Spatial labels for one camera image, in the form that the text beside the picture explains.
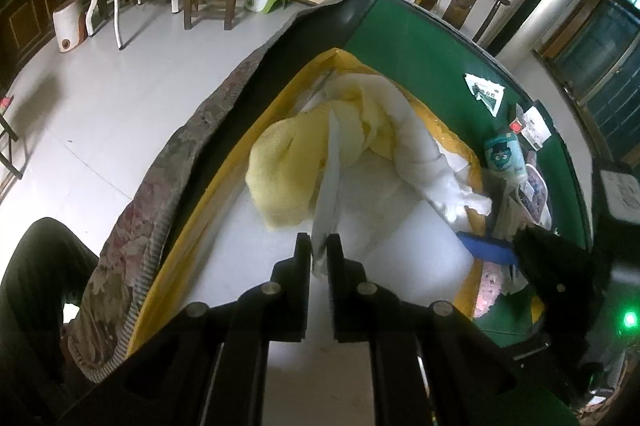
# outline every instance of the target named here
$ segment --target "cloth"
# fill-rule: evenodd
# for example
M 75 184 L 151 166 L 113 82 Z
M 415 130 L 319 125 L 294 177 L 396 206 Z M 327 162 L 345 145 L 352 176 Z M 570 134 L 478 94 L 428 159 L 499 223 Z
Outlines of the cloth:
M 63 307 L 80 303 L 97 263 L 65 225 L 43 218 L 18 243 L 0 284 L 0 378 L 12 390 L 2 399 L 21 401 L 46 423 L 88 389 L 75 384 L 84 378 L 65 364 L 60 338 Z
M 474 318 L 484 316 L 497 300 L 500 294 L 515 294 L 527 286 L 527 280 L 514 265 L 499 265 L 490 261 L 482 262 L 482 279 L 478 289 L 478 300 Z M 538 318 L 532 302 L 531 316 L 535 323 Z
M 338 120 L 341 167 L 371 149 L 393 160 L 400 177 L 446 221 L 454 221 L 461 206 L 490 212 L 491 200 L 456 178 L 433 136 L 388 79 L 334 76 L 324 92 L 327 101 L 271 125 L 251 150 L 246 183 L 267 225 L 295 225 L 310 216 L 328 153 L 329 113 Z

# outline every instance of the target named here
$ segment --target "person's leg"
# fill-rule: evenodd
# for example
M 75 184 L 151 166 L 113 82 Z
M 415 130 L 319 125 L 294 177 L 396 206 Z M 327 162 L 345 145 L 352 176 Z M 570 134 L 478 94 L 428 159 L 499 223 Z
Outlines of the person's leg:
M 34 414 L 55 420 L 74 400 L 60 386 L 65 303 L 79 305 L 98 258 L 62 223 L 34 222 L 0 283 L 0 368 Z
M 63 362 L 63 307 L 80 304 L 97 264 L 97 256 L 68 227 L 43 218 L 27 229 L 2 278 L 0 298 L 52 377 Z

